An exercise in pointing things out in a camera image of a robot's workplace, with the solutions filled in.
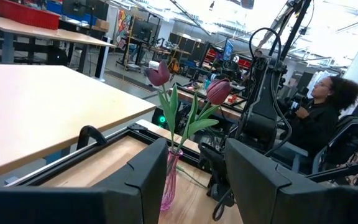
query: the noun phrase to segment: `tulip leaf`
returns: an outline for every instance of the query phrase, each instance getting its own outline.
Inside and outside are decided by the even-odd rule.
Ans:
[[[203,119],[203,120],[195,121],[194,123],[191,123],[189,125],[188,131],[183,135],[183,138],[188,139],[191,135],[193,135],[197,131],[200,131],[204,128],[210,127],[218,123],[219,121],[215,119]]]
[[[185,127],[185,132],[183,133],[183,137],[186,136],[184,139],[187,139],[187,136],[190,137],[190,135],[187,135],[187,132],[189,130],[190,124],[193,123],[194,120],[196,119],[197,111],[198,111],[198,99],[197,99],[197,93],[195,93],[193,98],[193,103],[191,104],[191,109],[189,112],[189,118],[187,120],[187,124]]]
[[[171,99],[170,99],[170,107],[173,117],[176,118],[177,110],[178,110],[178,88],[177,84],[174,84],[172,92],[171,92]]]
[[[175,130],[175,117],[171,112],[171,107],[169,106],[168,102],[165,100],[161,91],[158,91],[158,98],[160,99],[162,109],[164,110],[164,116],[167,119],[169,130],[171,131],[171,133],[173,133]]]
[[[211,114],[213,114],[216,111],[217,108],[219,108],[219,105],[214,105],[208,108],[203,114],[200,114],[198,120],[201,121],[202,119],[208,118],[209,116],[211,116]]]

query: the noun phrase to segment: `green light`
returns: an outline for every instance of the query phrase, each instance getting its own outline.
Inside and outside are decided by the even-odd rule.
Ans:
[[[161,123],[165,123],[167,121],[167,119],[165,119],[164,116],[160,116],[158,119],[160,120]]]

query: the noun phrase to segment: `poster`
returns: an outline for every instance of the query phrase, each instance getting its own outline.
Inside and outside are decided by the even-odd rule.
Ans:
[[[122,50],[125,49],[126,41],[123,39],[126,33],[129,31],[131,24],[131,15],[126,14],[124,10],[120,10],[118,14],[118,32],[117,32],[117,44]]]

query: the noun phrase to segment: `woman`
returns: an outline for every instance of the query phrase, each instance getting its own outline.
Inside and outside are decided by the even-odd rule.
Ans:
[[[358,84],[340,77],[326,77],[314,86],[311,96],[313,99],[295,112],[288,142],[308,151],[308,157],[314,158],[333,137],[340,112],[356,102]],[[276,154],[290,160],[295,156],[285,145]]]

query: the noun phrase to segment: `curly black hair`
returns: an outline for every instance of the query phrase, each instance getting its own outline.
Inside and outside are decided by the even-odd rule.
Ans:
[[[332,81],[331,91],[326,99],[338,111],[346,110],[358,99],[358,83],[341,77],[329,77]]]

